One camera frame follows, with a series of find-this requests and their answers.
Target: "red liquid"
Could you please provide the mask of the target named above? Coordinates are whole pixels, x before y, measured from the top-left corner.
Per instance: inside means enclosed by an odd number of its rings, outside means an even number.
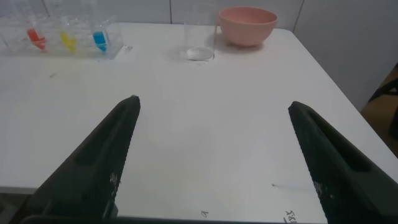
[[[33,43],[36,47],[38,47],[38,48],[44,50],[44,48],[45,48],[45,45],[44,45],[45,39],[44,39],[44,37],[39,38],[39,36],[37,35],[35,29],[33,29],[33,28],[29,29],[29,30],[27,31],[27,35],[29,36],[30,41],[32,41],[32,43]]]

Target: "test tube rack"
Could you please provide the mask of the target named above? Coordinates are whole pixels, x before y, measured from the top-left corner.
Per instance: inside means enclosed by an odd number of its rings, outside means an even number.
[[[114,59],[123,47],[116,16],[100,12],[96,0],[41,2],[11,0],[13,13],[0,17],[0,52]]]

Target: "white table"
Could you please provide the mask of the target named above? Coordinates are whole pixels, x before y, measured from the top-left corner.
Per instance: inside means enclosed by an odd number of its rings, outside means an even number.
[[[116,197],[122,216],[283,222],[293,210],[300,223],[325,223],[293,101],[398,181],[396,157],[291,32],[251,50],[219,39],[214,60],[192,62],[178,56],[183,26],[121,26],[134,49],[115,60],[0,58],[0,191],[34,192],[130,95],[141,113]]]

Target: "yellow liquid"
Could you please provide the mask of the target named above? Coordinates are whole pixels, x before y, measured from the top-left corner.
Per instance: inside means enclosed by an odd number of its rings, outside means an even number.
[[[68,37],[68,34],[65,31],[61,32],[61,40],[64,44],[64,46],[66,46],[70,52],[75,53],[76,51],[76,39],[70,39]]]

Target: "clear plastic cup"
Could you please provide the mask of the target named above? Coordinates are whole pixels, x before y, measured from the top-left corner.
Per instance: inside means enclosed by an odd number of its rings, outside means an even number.
[[[184,35],[185,53],[189,60],[204,61],[214,57],[217,12],[218,8],[214,3],[187,4],[184,15]]]

